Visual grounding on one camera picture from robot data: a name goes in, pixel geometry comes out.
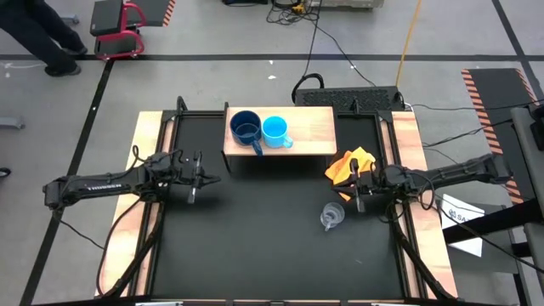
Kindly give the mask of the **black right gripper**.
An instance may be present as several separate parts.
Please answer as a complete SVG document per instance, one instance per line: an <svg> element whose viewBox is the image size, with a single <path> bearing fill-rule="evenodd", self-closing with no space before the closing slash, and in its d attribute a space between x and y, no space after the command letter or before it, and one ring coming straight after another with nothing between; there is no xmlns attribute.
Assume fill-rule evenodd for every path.
<svg viewBox="0 0 544 306"><path fill-rule="evenodd" d="M390 165L360 172L357 159L349 162L346 184L336 184L339 194L352 196L358 213L379 213L408 200L408 169Z"/></svg>

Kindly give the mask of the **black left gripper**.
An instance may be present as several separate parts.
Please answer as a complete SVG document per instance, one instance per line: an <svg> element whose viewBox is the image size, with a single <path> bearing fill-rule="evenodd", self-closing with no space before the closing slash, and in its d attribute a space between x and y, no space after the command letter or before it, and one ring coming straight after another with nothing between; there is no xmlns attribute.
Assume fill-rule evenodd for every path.
<svg viewBox="0 0 544 306"><path fill-rule="evenodd" d="M210 184L216 184L220 181L217 175L206 174L201 172L202 153L195 151L191 159L184 157L184 152L177 153L177 160L174 163L174 179L175 184L186 185L190 187L187 202L194 203L196 201L196 191L200 187L205 187Z"/></svg>

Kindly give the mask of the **dark blue mug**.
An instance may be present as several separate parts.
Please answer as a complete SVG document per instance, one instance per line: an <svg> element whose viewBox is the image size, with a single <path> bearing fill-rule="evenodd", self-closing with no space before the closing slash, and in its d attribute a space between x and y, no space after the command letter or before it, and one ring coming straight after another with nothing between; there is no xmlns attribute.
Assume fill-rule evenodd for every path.
<svg viewBox="0 0 544 306"><path fill-rule="evenodd" d="M263 155L260 144L262 128L258 114L250 110L239 111L230 119L229 127L236 143L251 146L257 156Z"/></svg>

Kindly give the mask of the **light blue mug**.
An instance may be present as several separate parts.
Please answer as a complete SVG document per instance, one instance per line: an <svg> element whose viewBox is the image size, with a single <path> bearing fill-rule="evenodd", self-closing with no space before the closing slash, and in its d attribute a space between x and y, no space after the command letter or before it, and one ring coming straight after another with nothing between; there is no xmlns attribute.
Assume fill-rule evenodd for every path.
<svg viewBox="0 0 544 306"><path fill-rule="evenodd" d="M263 141L269 148L292 148L293 140L287 132L287 122L281 116L270 116L263 122Z"/></svg>

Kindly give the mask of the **wooden shelf with black legs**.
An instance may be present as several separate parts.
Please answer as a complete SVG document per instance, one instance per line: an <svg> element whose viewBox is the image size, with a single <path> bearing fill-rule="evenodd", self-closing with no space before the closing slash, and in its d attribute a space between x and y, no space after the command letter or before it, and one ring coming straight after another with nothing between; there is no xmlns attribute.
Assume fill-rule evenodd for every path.
<svg viewBox="0 0 544 306"><path fill-rule="evenodd" d="M235 141L230 121L241 111L256 113L261 122L270 116L286 120L287 135L294 140L292 148L269 148L261 139L263 159L300 156L334 156L337 152L335 116L330 106L228 106L224 107L224 144L221 150L224 165L230 171L233 157L256 157L251 145Z"/></svg>

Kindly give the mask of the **orange cloth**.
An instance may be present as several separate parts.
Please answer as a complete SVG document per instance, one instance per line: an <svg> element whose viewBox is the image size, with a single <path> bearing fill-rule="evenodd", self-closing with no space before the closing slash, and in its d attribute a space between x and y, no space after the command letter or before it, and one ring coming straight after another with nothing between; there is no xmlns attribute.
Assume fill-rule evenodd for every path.
<svg viewBox="0 0 544 306"><path fill-rule="evenodd" d="M359 173L370 171L372 164L376 162L375 157L361 147L353 151L347 150L343 157L333 162L325 171L325 175L331 180L333 185L340 184L349 178L351 174L350 162L352 160L358 162Z"/></svg>

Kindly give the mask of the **wooden side board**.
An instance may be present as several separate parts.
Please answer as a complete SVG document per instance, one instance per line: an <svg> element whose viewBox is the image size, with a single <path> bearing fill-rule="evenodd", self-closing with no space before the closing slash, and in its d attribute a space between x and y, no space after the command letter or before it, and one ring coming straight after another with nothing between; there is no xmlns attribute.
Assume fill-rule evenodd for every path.
<svg viewBox="0 0 544 306"><path fill-rule="evenodd" d="M415 114L409 111L396 111L392 113L392 117L401 165L410 169L427 170ZM457 298L455 279L439 213L434 209L424 210L416 201L411 203L411 220L414 224L417 248L422 261L440 285Z"/></svg>
<svg viewBox="0 0 544 306"><path fill-rule="evenodd" d="M139 156L146 158L156 151L167 152L173 136L173 121L163 120L161 111L139 113L132 144L139 147ZM136 195L117 197L111 231L106 239L104 260L99 266L97 292L109 291L149 238L159 211L159 204L137 201Z"/></svg>

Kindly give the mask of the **black computer case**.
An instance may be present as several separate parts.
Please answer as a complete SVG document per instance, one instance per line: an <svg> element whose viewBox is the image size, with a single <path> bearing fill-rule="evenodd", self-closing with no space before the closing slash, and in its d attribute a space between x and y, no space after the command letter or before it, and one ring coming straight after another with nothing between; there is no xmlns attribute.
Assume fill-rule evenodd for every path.
<svg viewBox="0 0 544 306"><path fill-rule="evenodd" d="M331 106L335 111L403 111L405 102L397 87L304 88L292 92L297 106Z"/></svg>

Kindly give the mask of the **white printed sheet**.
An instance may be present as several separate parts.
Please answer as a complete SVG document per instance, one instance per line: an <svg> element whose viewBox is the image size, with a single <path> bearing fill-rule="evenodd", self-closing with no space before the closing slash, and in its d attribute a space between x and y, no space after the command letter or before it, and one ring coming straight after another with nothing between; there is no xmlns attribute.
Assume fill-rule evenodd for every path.
<svg viewBox="0 0 544 306"><path fill-rule="evenodd" d="M485 215L483 209L460 201L447 194L442 195L440 205L440 217L443 230ZM482 256L483 241L481 238L472 238L467 241L448 243L448 245L479 258Z"/></svg>

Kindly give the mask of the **black metal beam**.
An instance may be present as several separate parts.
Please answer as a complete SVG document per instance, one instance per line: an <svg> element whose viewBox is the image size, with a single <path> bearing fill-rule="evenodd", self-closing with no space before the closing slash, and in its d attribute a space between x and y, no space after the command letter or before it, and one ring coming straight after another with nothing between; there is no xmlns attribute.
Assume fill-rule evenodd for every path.
<svg viewBox="0 0 544 306"><path fill-rule="evenodd" d="M501 211L453 225L444 229L443 234L446 243L456 243L528 223L542 222L544 222L544 208L537 199L531 199Z"/></svg>

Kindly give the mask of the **large hazard-striped black mat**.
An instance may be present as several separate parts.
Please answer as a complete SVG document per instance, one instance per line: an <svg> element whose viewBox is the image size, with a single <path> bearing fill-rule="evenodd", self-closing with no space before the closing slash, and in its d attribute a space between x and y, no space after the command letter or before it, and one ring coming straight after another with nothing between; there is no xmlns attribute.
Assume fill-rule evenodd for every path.
<svg viewBox="0 0 544 306"><path fill-rule="evenodd" d="M509 156L513 153L508 147L513 140L511 109L538 105L540 100L532 93L519 69L463 69L462 78L490 150L504 156L510 166ZM524 201L514 177L506 183L506 188L513 204Z"/></svg>

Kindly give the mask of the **grey metal stand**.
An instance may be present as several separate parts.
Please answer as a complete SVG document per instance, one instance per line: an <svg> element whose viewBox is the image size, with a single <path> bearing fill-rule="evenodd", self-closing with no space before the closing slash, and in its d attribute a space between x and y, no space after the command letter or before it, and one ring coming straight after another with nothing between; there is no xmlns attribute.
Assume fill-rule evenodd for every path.
<svg viewBox="0 0 544 306"><path fill-rule="evenodd" d="M522 254L531 258L537 271L543 301L538 303L529 294L528 283L522 279L523 305L544 306L544 118L536 120L527 108L511 110L513 140L509 148L514 181L524 198L515 207L519 210L521 226L527 241L521 244Z"/></svg>

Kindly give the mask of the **small hazard-striped black mat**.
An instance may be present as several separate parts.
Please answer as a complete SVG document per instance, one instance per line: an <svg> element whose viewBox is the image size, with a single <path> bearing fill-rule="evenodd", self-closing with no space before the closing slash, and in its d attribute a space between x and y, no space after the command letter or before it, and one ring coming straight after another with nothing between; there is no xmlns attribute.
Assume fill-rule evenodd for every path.
<svg viewBox="0 0 544 306"><path fill-rule="evenodd" d="M147 26L168 26L173 16L176 0L134 0L142 9Z"/></svg>

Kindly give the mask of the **grey equipment box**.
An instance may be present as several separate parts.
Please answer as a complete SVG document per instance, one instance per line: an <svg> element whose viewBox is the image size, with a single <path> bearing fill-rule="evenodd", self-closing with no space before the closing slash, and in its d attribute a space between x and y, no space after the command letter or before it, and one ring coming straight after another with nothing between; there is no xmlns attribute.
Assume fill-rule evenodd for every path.
<svg viewBox="0 0 544 306"><path fill-rule="evenodd" d="M341 9L379 9L385 0L308 0L309 7Z"/></svg>

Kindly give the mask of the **red and black step cart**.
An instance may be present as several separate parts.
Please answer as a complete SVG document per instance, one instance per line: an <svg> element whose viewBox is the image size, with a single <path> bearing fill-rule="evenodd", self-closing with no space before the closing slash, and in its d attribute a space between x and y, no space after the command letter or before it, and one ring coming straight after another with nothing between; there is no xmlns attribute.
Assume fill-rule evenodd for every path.
<svg viewBox="0 0 544 306"><path fill-rule="evenodd" d="M95 38L94 54L102 60L135 58L145 51L139 29L146 25L143 10L123 0L94 3L89 33Z"/></svg>

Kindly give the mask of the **person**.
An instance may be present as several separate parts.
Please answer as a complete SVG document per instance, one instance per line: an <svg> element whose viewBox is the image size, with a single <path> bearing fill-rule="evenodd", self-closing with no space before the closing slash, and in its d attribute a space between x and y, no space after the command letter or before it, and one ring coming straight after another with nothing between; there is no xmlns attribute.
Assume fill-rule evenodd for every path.
<svg viewBox="0 0 544 306"><path fill-rule="evenodd" d="M41 60L47 75L65 77L81 72L73 57L88 49L45 0L0 0L0 29Z"/></svg>

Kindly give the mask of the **black rig frame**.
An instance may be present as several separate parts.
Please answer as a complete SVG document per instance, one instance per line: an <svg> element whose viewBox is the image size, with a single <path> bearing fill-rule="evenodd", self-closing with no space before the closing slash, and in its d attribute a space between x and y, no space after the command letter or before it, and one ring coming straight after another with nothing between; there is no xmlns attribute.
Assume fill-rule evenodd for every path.
<svg viewBox="0 0 544 306"><path fill-rule="evenodd" d="M384 200L367 214L353 208L324 229L323 207L338 201L325 170L332 155L229 157L230 108L166 111L151 129L158 150L201 151L216 184L175 187L164 204L119 199L97 288L110 290L153 234L156 243L126 294L202 302L332 303L429 298L432 291L380 220Z"/></svg>

